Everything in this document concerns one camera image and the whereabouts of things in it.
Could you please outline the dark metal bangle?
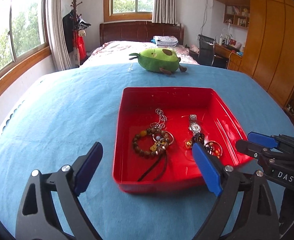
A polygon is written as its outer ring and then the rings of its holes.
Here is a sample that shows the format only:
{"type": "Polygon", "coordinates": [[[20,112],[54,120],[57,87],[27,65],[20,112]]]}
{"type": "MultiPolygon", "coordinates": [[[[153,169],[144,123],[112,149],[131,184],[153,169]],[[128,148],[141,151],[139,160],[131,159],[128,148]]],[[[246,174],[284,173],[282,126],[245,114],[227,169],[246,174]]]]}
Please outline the dark metal bangle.
{"type": "Polygon", "coordinates": [[[223,148],[216,141],[208,141],[205,143],[204,148],[210,155],[216,156],[218,159],[220,159],[220,157],[223,155],[223,148]]]}

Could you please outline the silver wrist watch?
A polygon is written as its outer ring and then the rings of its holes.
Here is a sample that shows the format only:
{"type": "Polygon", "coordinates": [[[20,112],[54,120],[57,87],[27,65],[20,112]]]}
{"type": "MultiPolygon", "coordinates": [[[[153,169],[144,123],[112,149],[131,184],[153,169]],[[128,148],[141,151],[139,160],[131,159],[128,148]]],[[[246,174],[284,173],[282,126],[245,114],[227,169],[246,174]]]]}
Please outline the silver wrist watch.
{"type": "Polygon", "coordinates": [[[198,123],[196,114],[191,114],[189,116],[189,130],[193,132],[193,134],[199,134],[201,132],[201,126],[198,123]]]}

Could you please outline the wooden wardrobe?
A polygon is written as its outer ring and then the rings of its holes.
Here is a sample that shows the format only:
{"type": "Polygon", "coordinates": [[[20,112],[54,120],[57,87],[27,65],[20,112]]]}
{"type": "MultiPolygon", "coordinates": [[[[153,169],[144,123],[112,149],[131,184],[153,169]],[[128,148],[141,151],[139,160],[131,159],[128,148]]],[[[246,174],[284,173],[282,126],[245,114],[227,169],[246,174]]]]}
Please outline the wooden wardrobe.
{"type": "Polygon", "coordinates": [[[294,124],[294,0],[217,0],[249,5],[239,72],[253,78],[294,124]]]}

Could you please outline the blue bed blanket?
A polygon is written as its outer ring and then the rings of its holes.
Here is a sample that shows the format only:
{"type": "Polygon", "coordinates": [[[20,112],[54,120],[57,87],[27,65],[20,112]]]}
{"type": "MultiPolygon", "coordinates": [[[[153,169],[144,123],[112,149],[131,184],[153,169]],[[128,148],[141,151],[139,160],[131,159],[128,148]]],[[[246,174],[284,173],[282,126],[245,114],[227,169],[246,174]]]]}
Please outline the blue bed blanket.
{"type": "Polygon", "coordinates": [[[0,221],[14,233],[30,173],[56,172],[95,142],[103,159],[80,202],[104,239],[191,239],[215,197],[206,187],[167,196],[120,191],[112,178],[118,109],[125,87],[185,86],[214,89],[246,133],[285,134],[294,126],[252,78],[240,72],[189,65],[167,76],[137,64],[81,67],[39,78],[0,136],[0,221]]]}

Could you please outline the wooden desk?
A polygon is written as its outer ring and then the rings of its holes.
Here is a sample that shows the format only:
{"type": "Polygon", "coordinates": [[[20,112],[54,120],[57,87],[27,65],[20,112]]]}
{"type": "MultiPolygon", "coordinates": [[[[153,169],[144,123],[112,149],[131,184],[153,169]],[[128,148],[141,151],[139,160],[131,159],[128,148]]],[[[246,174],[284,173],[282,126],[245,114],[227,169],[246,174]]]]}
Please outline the wooden desk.
{"type": "Polygon", "coordinates": [[[227,69],[238,71],[240,70],[240,64],[242,62],[242,57],[238,55],[234,50],[229,50],[225,46],[215,44],[214,51],[216,55],[227,59],[227,69]]]}

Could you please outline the red metal tin box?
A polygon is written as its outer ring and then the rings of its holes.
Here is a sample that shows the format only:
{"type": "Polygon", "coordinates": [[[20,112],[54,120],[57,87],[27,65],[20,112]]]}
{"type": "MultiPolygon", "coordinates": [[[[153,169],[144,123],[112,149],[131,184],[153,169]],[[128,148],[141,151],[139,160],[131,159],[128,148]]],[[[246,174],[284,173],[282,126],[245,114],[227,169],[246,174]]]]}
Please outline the red metal tin box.
{"type": "Polygon", "coordinates": [[[154,193],[183,190],[203,184],[193,159],[189,116],[197,115],[204,141],[216,141],[223,148],[224,165],[241,166],[250,157],[236,150],[236,142],[246,139],[240,123],[211,88],[127,87],[123,90],[118,114],[113,178],[127,193],[154,193]],[[150,130],[164,114],[164,130],[175,140],[158,157],[150,130]]]}

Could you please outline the green avocado plush toy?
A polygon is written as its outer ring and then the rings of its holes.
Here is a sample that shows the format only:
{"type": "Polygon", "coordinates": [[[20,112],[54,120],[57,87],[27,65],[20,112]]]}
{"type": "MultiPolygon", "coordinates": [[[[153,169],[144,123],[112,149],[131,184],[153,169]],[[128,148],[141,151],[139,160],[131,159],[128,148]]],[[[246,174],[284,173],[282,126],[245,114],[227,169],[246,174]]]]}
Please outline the green avocado plush toy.
{"type": "Polygon", "coordinates": [[[137,59],[138,63],[145,70],[154,73],[171,75],[176,70],[186,72],[187,68],[180,65],[181,59],[177,54],[168,48],[150,48],[140,53],[129,54],[130,60],[137,59]]]}

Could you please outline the pink floral bedsheet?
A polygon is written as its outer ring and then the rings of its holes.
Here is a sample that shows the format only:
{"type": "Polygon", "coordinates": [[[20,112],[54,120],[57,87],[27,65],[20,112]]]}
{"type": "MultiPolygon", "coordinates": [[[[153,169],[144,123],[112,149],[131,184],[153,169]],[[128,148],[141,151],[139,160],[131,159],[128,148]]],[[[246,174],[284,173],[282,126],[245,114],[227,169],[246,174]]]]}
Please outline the pink floral bedsheet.
{"type": "Polygon", "coordinates": [[[131,53],[140,53],[146,49],[170,49],[181,59],[181,63],[198,64],[189,54],[189,49],[182,45],[157,46],[152,42],[110,41],[94,50],[81,67],[94,67],[109,64],[138,62],[130,60],[131,53]]]}

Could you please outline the left wooden window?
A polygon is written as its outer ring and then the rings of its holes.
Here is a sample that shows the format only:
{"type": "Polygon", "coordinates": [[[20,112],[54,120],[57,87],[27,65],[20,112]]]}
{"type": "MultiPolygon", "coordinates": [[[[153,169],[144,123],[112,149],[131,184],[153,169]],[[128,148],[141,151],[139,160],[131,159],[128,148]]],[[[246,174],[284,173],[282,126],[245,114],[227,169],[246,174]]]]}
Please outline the left wooden window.
{"type": "Polygon", "coordinates": [[[0,0],[0,97],[19,77],[51,55],[46,0],[0,0]]]}

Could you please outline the wooden window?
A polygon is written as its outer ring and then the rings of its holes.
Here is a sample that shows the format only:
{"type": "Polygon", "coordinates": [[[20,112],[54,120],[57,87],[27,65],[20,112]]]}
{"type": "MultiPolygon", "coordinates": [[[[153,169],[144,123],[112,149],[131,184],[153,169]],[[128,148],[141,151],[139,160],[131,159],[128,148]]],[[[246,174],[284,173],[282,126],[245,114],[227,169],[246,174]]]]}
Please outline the wooden window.
{"type": "Polygon", "coordinates": [[[51,55],[46,0],[0,0],[0,97],[19,77],[51,55]]]}
{"type": "Polygon", "coordinates": [[[104,22],[151,21],[154,0],[104,0],[104,22]]]}

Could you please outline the right beige curtain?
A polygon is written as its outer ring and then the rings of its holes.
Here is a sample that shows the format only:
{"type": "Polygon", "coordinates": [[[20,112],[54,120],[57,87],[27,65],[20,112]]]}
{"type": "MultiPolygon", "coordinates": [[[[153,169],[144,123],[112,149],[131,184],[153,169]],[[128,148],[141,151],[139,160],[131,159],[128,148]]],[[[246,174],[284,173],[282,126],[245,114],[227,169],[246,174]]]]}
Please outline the right beige curtain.
{"type": "Polygon", "coordinates": [[[175,0],[154,0],[152,23],[176,25],[175,0]]]}

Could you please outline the beige curtain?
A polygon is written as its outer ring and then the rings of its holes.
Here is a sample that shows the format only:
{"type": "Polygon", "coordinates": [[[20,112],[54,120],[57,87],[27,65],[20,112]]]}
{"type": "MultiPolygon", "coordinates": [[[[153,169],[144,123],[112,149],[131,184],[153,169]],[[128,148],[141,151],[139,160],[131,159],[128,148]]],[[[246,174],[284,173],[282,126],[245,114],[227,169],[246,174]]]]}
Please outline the beige curtain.
{"type": "Polygon", "coordinates": [[[154,0],[152,23],[176,25],[175,0],[154,0]]]}
{"type": "Polygon", "coordinates": [[[45,9],[48,43],[55,68],[57,71],[68,70],[71,61],[63,32],[61,0],[45,0],[45,9]]]}

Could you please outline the dark wooden headboard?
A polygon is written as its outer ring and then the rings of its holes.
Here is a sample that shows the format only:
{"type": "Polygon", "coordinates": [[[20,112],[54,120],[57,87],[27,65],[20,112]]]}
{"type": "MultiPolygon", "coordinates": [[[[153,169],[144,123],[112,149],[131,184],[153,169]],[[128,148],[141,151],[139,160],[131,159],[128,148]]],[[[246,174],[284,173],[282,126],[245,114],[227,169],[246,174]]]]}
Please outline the dark wooden headboard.
{"type": "Polygon", "coordinates": [[[184,40],[182,24],[127,21],[100,24],[100,45],[110,41],[150,42],[154,36],[174,36],[180,45],[184,40]]]}

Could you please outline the back wooden window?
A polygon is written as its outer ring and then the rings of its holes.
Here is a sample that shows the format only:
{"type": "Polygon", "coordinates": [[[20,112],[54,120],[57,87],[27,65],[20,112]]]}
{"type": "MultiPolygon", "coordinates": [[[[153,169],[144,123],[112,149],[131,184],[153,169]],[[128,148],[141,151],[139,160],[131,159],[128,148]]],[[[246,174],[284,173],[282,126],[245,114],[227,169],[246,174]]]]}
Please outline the back wooden window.
{"type": "Polygon", "coordinates": [[[151,21],[154,0],[104,0],[104,22],[151,21]]]}

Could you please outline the wall bookshelf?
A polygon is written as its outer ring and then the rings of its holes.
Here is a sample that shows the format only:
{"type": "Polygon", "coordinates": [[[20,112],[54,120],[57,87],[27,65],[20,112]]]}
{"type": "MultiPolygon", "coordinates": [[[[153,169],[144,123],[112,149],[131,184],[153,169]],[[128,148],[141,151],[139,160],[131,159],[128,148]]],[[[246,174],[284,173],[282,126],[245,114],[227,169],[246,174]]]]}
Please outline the wall bookshelf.
{"type": "Polygon", "coordinates": [[[240,28],[248,28],[250,23],[249,5],[225,5],[223,22],[240,28]]]}

